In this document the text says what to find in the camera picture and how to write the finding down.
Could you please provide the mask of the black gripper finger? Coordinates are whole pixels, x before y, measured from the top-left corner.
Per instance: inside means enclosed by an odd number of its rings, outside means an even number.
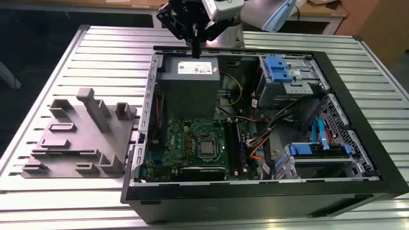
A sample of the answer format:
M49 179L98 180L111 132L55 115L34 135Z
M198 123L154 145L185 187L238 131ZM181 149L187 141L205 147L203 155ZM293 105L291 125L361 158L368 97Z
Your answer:
M213 23L209 27L205 23L195 24L195 58L199 58L202 43L213 41L234 22L234 19L226 19Z
M162 4L155 13L155 18L171 32L178 40L185 40L186 45L190 47L191 57L195 58L195 41L193 33L193 24L181 24L177 19L175 13L171 11L169 4Z

